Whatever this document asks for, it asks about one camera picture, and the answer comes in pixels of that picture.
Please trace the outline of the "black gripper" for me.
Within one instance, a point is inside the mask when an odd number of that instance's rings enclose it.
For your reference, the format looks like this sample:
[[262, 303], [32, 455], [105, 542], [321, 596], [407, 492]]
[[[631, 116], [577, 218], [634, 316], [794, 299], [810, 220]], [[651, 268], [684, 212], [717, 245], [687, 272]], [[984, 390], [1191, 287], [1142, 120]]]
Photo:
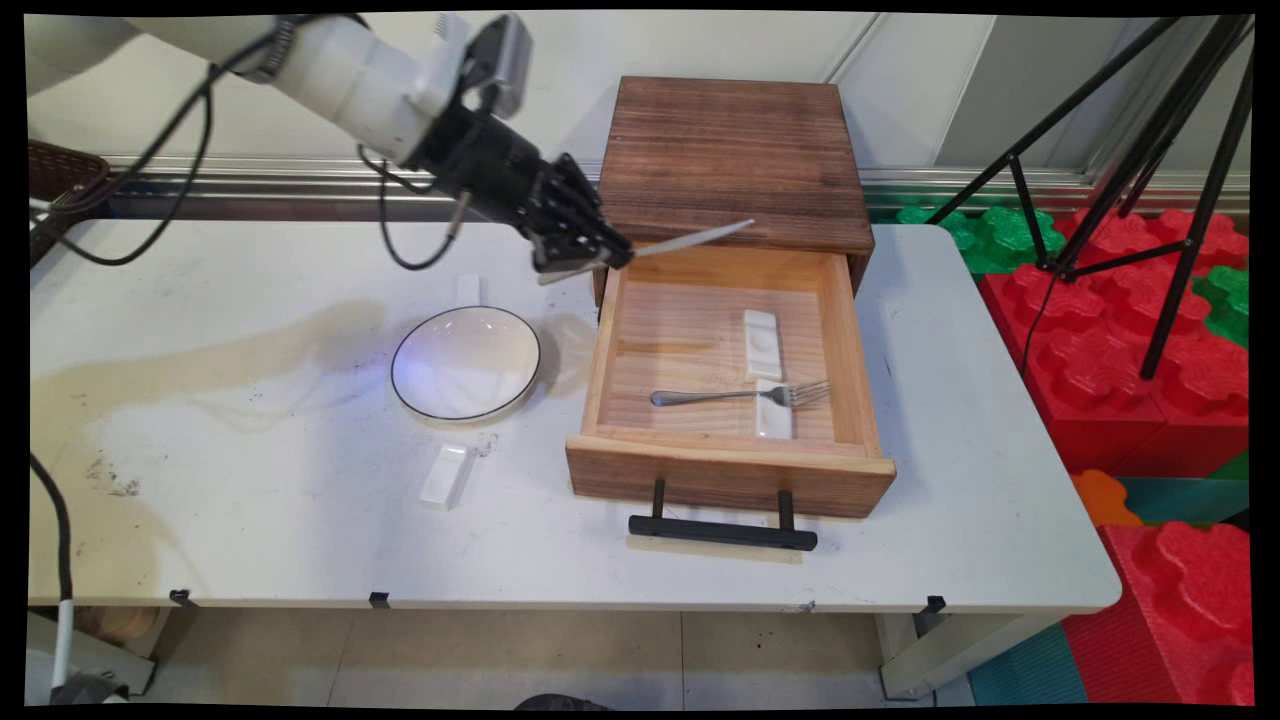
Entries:
[[530, 234], [540, 275], [631, 263], [631, 243], [605, 219], [602, 199], [570, 155], [553, 163], [494, 115], [451, 105], [415, 149], [415, 169], [490, 222]]

